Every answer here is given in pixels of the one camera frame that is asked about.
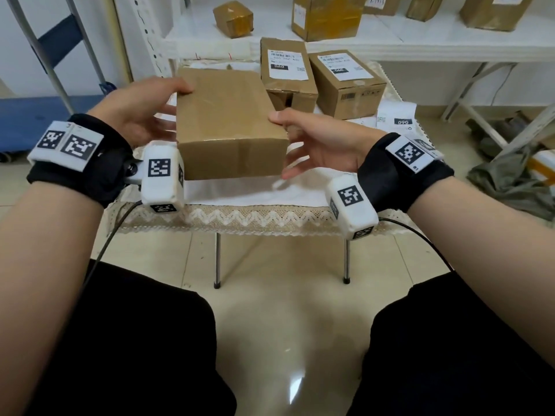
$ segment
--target cable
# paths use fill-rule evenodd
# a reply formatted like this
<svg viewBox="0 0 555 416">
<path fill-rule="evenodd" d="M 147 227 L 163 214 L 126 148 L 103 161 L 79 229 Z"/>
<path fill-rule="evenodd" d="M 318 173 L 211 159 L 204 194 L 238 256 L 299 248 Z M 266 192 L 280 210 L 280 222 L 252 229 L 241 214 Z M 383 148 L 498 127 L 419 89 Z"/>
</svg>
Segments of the cable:
<svg viewBox="0 0 555 416">
<path fill-rule="evenodd" d="M 401 223 L 401 222 L 397 222 L 396 220 L 393 219 L 388 219 L 386 217 L 380 217 L 379 218 L 380 221 L 385 221 L 385 222 L 390 222 L 390 223 L 395 223 L 398 224 L 399 226 L 404 227 L 405 229 L 408 229 L 409 231 L 413 231 L 416 235 L 420 236 L 422 239 L 424 239 L 424 241 L 426 241 L 436 252 L 437 255 L 440 256 L 440 258 L 443 260 L 443 262 L 445 263 L 445 265 L 447 266 L 447 268 L 450 271 L 454 271 L 453 267 L 451 267 L 451 265 L 449 264 L 449 262 L 447 261 L 447 259 L 445 259 L 445 257 L 443 256 L 443 254 L 440 252 L 440 250 L 438 250 L 436 248 L 436 246 L 434 244 L 432 244 L 432 241 L 430 241 L 428 238 L 426 238 L 423 234 L 421 234 L 419 231 L 417 231 L 416 229 L 411 228 L 409 225 L 405 224 L 405 223 Z"/>
<path fill-rule="evenodd" d="M 93 268 L 90 269 L 89 274 L 87 274 L 87 277 L 85 277 L 85 281 L 83 282 L 83 286 L 81 287 L 81 291 L 83 291 L 85 289 L 85 287 L 87 286 L 87 283 L 89 282 L 90 277 L 93 275 L 94 271 L 96 270 L 98 263 L 100 263 L 101 258 L 104 255 L 104 252 L 106 252 L 106 248 L 108 247 L 108 245 L 110 244 L 110 241 L 112 240 L 112 238 L 115 235 L 115 232 L 118 231 L 121 224 L 125 221 L 125 219 L 127 219 L 127 216 L 129 216 L 129 213 L 131 213 L 133 211 L 133 209 L 135 209 L 135 207 L 140 206 L 142 203 L 143 203 L 142 201 L 137 201 L 136 203 L 133 203 L 133 205 L 128 209 L 128 211 L 125 212 L 125 214 L 121 217 L 121 219 L 115 224 L 114 229 L 112 230 L 110 236 L 108 237 L 108 239 L 104 243 L 104 246 L 102 247 L 100 253 L 98 254 L 98 257 L 94 261 Z"/>
<path fill-rule="evenodd" d="M 507 77 L 505 77 L 505 80 L 503 80 L 503 83 L 501 83 L 501 86 L 499 86 L 499 89 L 497 89 L 497 91 L 495 92 L 495 95 L 493 96 L 493 99 L 491 101 L 491 103 L 489 104 L 490 106 L 493 106 L 493 104 L 495 103 L 495 100 L 497 99 L 497 95 L 499 94 L 499 91 L 501 89 L 503 89 L 503 86 L 505 85 L 505 83 L 507 82 L 507 80 L 509 80 L 510 74 L 513 72 L 513 70 L 515 69 L 515 67 L 517 67 L 516 64 L 513 64 L 510 66 L 510 70 L 507 73 Z"/>
</svg>

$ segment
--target person's right arm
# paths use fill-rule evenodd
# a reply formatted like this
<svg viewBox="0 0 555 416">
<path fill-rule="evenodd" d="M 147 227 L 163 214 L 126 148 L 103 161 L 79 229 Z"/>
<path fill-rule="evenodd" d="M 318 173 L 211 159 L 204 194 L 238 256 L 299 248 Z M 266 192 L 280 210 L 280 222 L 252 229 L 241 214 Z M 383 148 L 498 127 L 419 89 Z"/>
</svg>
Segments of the person's right arm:
<svg viewBox="0 0 555 416">
<path fill-rule="evenodd" d="M 357 172 L 385 132 L 287 109 L 270 120 L 304 146 L 288 154 L 282 177 L 314 167 Z M 408 210 L 461 278 L 503 321 L 555 367 L 555 231 L 449 177 Z"/>
</svg>

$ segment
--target forearm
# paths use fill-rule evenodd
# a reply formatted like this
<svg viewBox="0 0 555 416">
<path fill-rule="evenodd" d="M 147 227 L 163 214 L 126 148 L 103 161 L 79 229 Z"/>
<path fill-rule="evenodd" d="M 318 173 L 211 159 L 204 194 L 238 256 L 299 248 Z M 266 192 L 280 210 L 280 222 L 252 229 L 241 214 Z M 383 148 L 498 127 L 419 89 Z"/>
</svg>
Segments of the forearm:
<svg viewBox="0 0 555 416">
<path fill-rule="evenodd" d="M 0 222 L 0 408 L 21 412 L 83 283 L 99 203 L 35 182 Z"/>
<path fill-rule="evenodd" d="M 555 231 L 454 177 L 408 214 L 475 293 L 555 365 Z"/>
</svg>

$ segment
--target white box with orange tape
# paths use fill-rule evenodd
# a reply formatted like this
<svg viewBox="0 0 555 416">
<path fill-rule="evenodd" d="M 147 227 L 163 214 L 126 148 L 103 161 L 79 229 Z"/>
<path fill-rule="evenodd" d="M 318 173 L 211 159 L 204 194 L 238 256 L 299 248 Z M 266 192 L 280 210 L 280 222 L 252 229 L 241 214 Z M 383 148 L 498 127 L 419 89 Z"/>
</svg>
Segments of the white box with orange tape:
<svg viewBox="0 0 555 416">
<path fill-rule="evenodd" d="M 542 181 L 555 197 L 555 150 L 542 150 L 528 161 L 530 174 Z"/>
</svg>

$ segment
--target olive green cloth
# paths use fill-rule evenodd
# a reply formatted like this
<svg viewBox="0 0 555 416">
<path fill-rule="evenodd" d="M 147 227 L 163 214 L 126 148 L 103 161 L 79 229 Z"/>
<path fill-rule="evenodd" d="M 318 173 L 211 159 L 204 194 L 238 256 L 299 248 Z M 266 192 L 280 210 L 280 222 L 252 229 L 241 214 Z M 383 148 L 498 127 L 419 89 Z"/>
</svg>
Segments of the olive green cloth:
<svg viewBox="0 0 555 416">
<path fill-rule="evenodd" d="M 549 187 L 533 178 L 526 169 L 532 153 L 532 148 L 527 146 L 474 167 L 467 178 L 503 204 L 552 221 L 555 218 L 555 199 Z"/>
</svg>

